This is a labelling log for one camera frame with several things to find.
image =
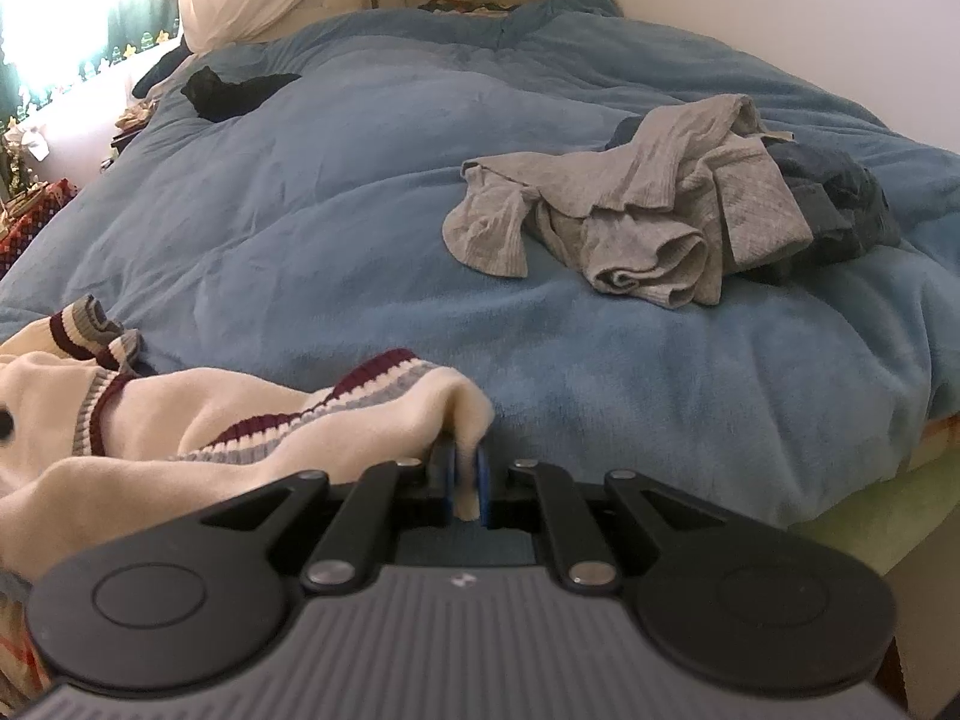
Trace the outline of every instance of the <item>gray ribbed panel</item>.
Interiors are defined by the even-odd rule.
[[[699,683],[621,606],[546,571],[388,566],[375,586],[313,600],[282,645],[192,696],[122,702],[59,688],[29,720],[904,720],[867,685],[779,702]]]

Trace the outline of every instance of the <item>green curtain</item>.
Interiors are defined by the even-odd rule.
[[[75,2],[75,0],[54,1],[64,10],[69,9]],[[118,0],[102,15],[107,22],[107,42],[93,53],[68,57],[70,68],[76,67],[75,73],[71,71],[69,77],[64,77],[56,84],[46,85],[42,89],[31,88],[30,100],[24,104],[21,98],[21,90],[24,88],[23,79],[17,71],[16,64],[8,62],[8,57],[4,55],[3,10],[2,0],[0,0],[0,132],[11,118],[22,121],[27,116],[31,103],[41,108],[50,103],[56,94],[69,89],[72,83],[99,73],[107,65],[124,61],[126,58],[124,54],[128,51],[128,47],[141,52],[155,45],[157,38],[176,37],[179,31],[176,0]],[[38,52],[56,52],[59,49],[64,50],[57,45],[37,45]]]

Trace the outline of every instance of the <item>teal window curtain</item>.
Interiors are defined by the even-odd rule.
[[[176,0],[0,0],[0,131],[176,37]]]

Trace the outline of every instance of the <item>white wall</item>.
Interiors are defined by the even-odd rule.
[[[81,188],[96,178],[118,132],[113,123],[127,107],[133,84],[177,42],[167,41],[114,65],[27,119],[26,124],[36,127],[50,146],[42,162],[28,160],[37,177],[43,181],[69,178]]]
[[[960,152],[960,0],[618,0],[707,34]]]

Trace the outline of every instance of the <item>bed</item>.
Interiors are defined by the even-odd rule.
[[[196,66],[179,71],[147,129],[0,282],[0,337],[93,293],[142,332],[158,372],[224,367],[305,391],[406,346],[493,399],[493,454],[584,480],[632,466],[779,526],[910,477],[941,454],[916,451],[931,421],[930,440],[954,442],[960,156],[859,105],[620,18],[613,0],[498,19],[366,10],[202,63],[227,80],[302,78],[210,124],[179,93]],[[678,311],[594,293],[536,245],[520,281],[446,251],[464,160],[602,148],[627,116],[728,92],[868,167],[901,246],[780,287],[728,278],[719,306]],[[838,522],[813,531],[836,541]]]

